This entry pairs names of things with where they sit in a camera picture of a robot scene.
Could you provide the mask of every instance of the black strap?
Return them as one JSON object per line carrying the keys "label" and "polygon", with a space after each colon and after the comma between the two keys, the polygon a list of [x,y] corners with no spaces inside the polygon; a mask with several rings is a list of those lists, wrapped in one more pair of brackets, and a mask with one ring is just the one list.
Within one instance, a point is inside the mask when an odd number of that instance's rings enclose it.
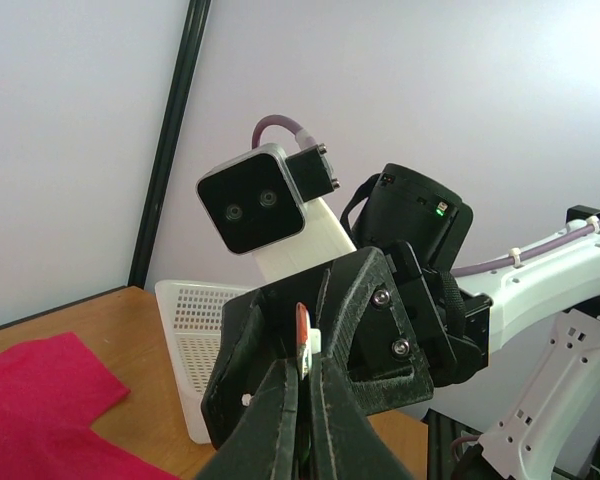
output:
{"label": "black strap", "polygon": [[356,246],[356,248],[360,248],[360,245],[358,244],[359,242],[353,237],[351,225],[349,224],[349,215],[351,214],[353,209],[360,204],[360,202],[369,198],[371,192],[373,191],[373,187],[375,187],[379,178],[380,174],[376,173],[375,175],[369,177],[369,179],[366,182],[360,185],[356,190],[356,193],[353,194],[353,198],[349,201],[347,206],[344,207],[342,215],[340,216],[340,224],[342,225],[342,228],[344,228],[344,231],[347,232],[347,235],[349,235],[349,238],[351,238],[351,241]]}
{"label": "black strap", "polygon": [[442,295],[444,298],[444,307],[447,314],[448,333],[462,338],[465,328],[466,308],[464,300],[460,294],[458,282],[451,272],[438,272],[440,284],[442,286]]}

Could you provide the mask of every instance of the white plastic bracket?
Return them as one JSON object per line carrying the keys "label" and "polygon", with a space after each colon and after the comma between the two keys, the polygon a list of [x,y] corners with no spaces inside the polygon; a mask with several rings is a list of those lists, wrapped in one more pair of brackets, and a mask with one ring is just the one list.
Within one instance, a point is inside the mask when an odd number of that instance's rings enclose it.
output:
{"label": "white plastic bracket", "polygon": [[503,478],[549,480],[569,437],[600,390],[600,320],[560,314],[522,394],[478,440]]}
{"label": "white plastic bracket", "polygon": [[311,343],[311,354],[322,351],[322,333],[319,328],[309,329],[309,342]]}
{"label": "white plastic bracket", "polygon": [[340,221],[322,198],[304,204],[302,232],[252,255],[266,283],[272,283],[356,250]]}

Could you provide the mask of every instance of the cable connector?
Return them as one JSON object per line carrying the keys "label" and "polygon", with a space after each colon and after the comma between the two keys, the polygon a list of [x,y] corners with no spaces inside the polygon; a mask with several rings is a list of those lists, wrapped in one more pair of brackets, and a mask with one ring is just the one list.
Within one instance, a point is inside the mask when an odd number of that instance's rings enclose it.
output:
{"label": "cable connector", "polygon": [[522,250],[520,250],[518,247],[514,247],[509,250],[509,256],[513,258],[513,268],[521,268],[524,266],[520,260],[521,254]]}
{"label": "cable connector", "polygon": [[303,202],[327,195],[340,186],[326,153],[324,145],[314,145],[291,155],[285,162]]}
{"label": "cable connector", "polygon": [[300,147],[300,150],[306,150],[316,145],[316,139],[306,130],[302,129],[296,133],[296,143]]}
{"label": "cable connector", "polygon": [[587,225],[593,226],[593,233],[600,233],[600,220],[595,215],[591,215],[586,220]]}

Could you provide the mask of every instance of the camera lens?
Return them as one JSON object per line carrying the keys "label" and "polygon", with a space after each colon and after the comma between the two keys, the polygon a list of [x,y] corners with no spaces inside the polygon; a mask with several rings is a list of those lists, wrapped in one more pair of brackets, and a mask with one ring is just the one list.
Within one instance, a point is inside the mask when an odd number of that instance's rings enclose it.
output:
{"label": "camera lens", "polygon": [[278,201],[278,196],[271,190],[263,190],[260,194],[260,205],[265,208],[273,207]]}
{"label": "camera lens", "polygon": [[225,212],[224,216],[230,222],[237,222],[238,220],[240,220],[242,218],[242,209],[240,208],[239,205],[235,205],[235,204],[229,205],[227,207],[227,211]]}

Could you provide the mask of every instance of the screw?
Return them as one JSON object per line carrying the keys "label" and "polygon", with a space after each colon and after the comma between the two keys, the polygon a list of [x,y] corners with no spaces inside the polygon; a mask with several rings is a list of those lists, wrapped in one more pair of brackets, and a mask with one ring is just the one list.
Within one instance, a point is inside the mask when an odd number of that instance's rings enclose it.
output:
{"label": "screw", "polygon": [[371,297],[371,303],[373,303],[376,307],[386,307],[391,302],[391,294],[389,290],[386,288],[380,288],[373,292],[373,296]]}
{"label": "screw", "polygon": [[399,338],[391,344],[391,352],[397,358],[404,358],[409,355],[409,341],[406,338]]}

